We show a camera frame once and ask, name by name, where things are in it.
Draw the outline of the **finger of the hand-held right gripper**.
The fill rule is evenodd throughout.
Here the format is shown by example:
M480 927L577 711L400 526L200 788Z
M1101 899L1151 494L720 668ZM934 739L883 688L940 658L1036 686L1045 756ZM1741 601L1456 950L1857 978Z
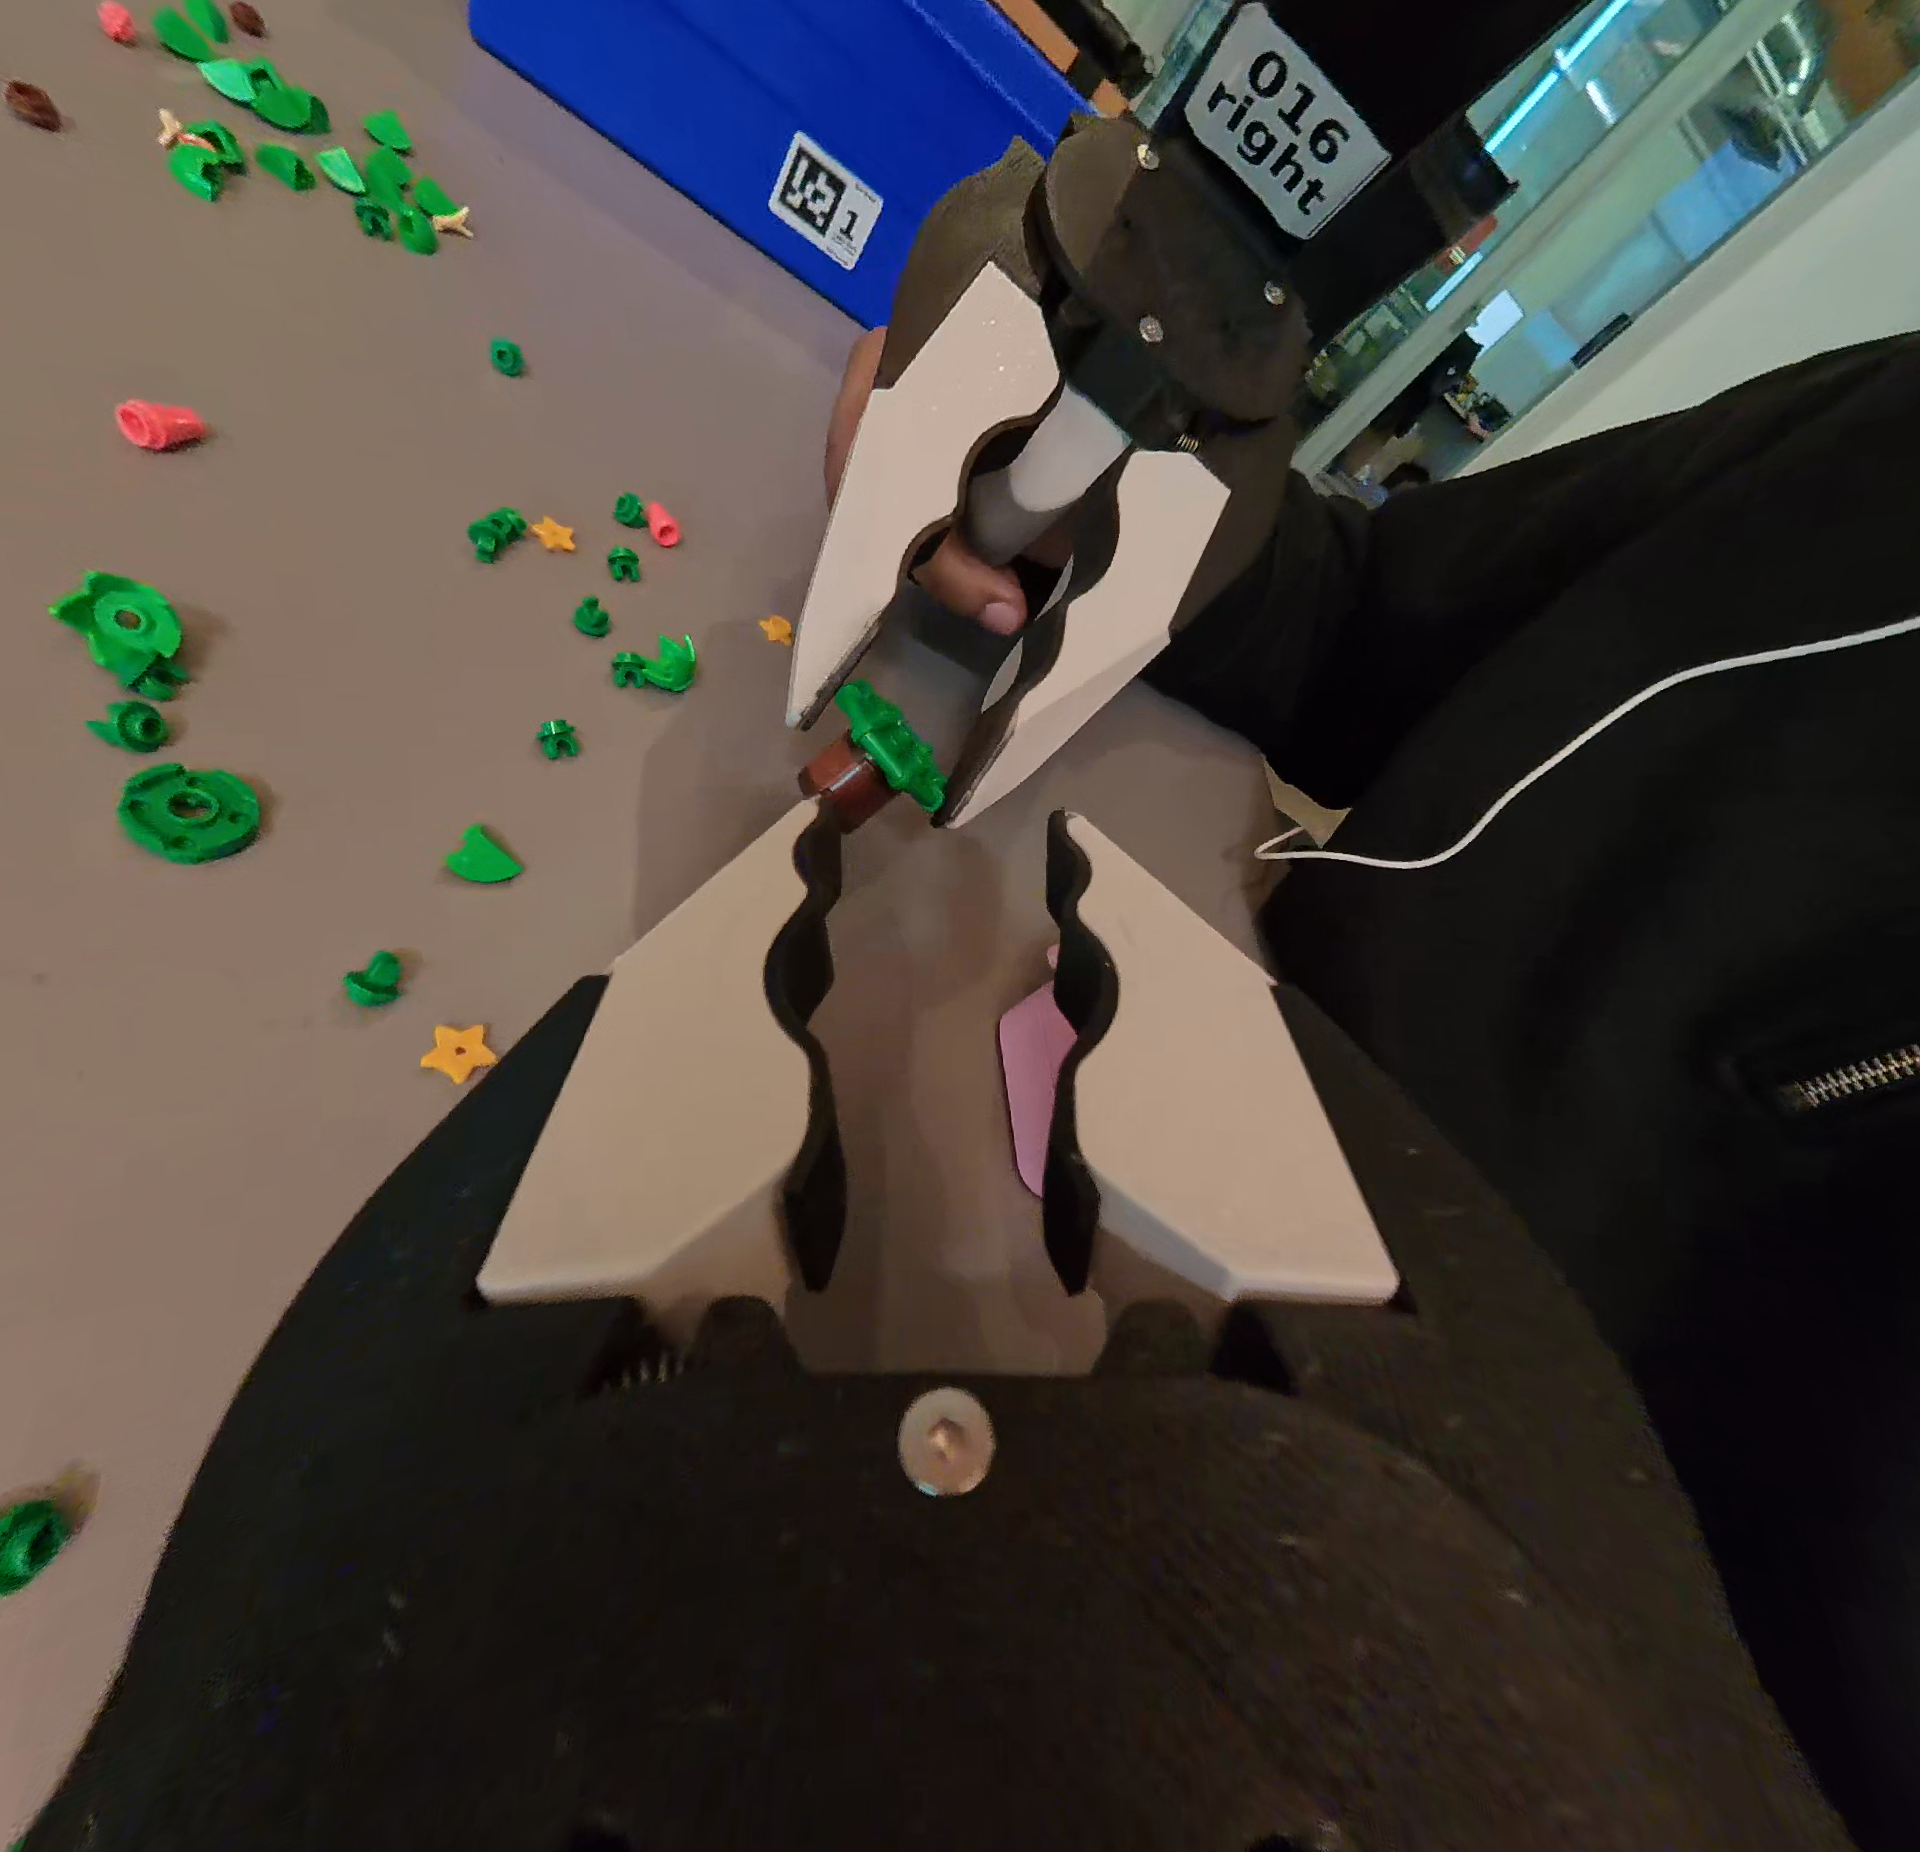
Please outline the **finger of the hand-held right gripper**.
M794 625L785 726L812 730L874 647L907 561L962 510L975 451L1063 378L1045 309L985 263L894 385L874 387Z
M1123 461L1057 595L993 678L934 828L967 828L1017 791L1167 648L1228 495L1195 451Z

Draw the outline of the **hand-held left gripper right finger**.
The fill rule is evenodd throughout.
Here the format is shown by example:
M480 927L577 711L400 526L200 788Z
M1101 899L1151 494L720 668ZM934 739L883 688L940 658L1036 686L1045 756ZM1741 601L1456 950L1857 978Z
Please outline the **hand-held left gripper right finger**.
M1045 1250L1065 1295L1383 1309L1402 1276L1274 978L1084 815L1047 820L1054 1082Z

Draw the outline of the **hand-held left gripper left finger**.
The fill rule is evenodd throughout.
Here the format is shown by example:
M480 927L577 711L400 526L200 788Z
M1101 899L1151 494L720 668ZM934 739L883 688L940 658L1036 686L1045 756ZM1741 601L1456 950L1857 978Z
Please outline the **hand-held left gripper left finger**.
M607 971L476 1273L494 1308L627 1297L666 1338L707 1308L827 1291L848 1230L830 1057L842 828L790 807Z

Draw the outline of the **green web toy piece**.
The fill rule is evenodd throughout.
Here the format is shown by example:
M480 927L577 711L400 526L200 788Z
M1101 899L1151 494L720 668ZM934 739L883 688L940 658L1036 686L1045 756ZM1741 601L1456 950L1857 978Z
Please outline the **green web toy piece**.
M866 681L848 681L833 694L833 705L848 722L852 749L876 766L894 796L909 800L928 818L945 810L949 778L932 744L892 698Z

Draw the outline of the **brown round toy piece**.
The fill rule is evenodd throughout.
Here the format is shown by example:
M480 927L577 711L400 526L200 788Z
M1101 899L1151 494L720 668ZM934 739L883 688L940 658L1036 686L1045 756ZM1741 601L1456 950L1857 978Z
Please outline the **brown round toy piece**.
M857 832L897 796L878 761L848 735L830 743L805 761L798 791L802 800L817 802L817 807L833 818L837 832Z

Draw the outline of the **person's right forearm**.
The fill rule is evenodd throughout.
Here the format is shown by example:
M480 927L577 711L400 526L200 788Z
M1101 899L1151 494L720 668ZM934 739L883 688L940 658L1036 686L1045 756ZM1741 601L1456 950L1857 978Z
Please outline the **person's right forearm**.
M1394 495L1296 480L1250 564L1176 628L1148 686L1321 807L1363 807L1483 683L1506 686L1588 559L1573 448Z

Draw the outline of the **person's right hand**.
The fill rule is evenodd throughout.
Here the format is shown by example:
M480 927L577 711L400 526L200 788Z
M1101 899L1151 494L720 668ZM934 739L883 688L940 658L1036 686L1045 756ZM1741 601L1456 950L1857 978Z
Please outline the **person's right hand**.
M830 412L823 485L830 495L830 529L837 529L837 511L855 511L874 495L883 468L907 468L907 490L915 494L927 470L914 465L919 435L914 412L919 409L903 385L883 385L883 367L894 350L885 328L870 328L855 338L837 393ZM914 568L914 580L945 611L973 622L990 637L1013 637L1026 628L1036 609L1029 593L1029 568L1045 568L1045 590L1075 551L1075 514L1063 511L1029 543L1013 551L983 550L959 522L928 533L932 550Z

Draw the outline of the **pink flat piece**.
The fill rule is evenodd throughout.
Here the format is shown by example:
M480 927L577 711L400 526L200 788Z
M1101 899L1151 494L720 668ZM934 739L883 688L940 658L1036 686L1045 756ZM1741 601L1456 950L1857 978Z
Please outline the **pink flat piece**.
M1013 1172L1036 1200L1045 1197L1047 1143L1063 1066L1079 1045L1075 1022L1063 1015L1054 978L1060 942L1047 944L1045 982L1009 1003L999 1019L1002 1088L1006 1101L1006 1132Z

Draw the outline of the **person in black jacket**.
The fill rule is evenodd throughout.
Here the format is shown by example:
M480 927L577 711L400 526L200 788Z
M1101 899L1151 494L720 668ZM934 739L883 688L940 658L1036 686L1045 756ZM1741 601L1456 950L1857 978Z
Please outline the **person in black jacket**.
M1917 338L1571 448L1533 653L1266 922L1627 1364L1852 1837L1917 1849Z

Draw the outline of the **blue plastic bin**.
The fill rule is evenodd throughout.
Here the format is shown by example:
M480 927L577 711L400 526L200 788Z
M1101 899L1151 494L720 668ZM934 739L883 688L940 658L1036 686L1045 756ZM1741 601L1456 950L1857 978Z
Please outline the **blue plastic bin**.
M990 0L468 0L468 25L865 328L953 185L1092 114Z

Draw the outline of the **green round toy plate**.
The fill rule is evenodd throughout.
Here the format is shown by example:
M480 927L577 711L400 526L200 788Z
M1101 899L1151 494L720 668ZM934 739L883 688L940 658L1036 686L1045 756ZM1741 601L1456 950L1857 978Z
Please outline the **green round toy plate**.
M117 830L173 864L213 864L247 853L263 832L263 802L230 769L154 765L117 791Z

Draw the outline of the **pile of green leaf pieces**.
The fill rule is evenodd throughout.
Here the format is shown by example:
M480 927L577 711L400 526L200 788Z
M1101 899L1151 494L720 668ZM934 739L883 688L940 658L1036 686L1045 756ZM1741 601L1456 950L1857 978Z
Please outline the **pile of green leaf pieces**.
M300 86L265 40L228 25L230 0L169 0L138 37L190 72L228 115L155 114L155 148L173 180L215 204L243 175L301 198L329 191L349 205L354 235L433 257L449 241L474 241L472 210L417 166L417 148L396 108L377 108L347 130L319 90Z

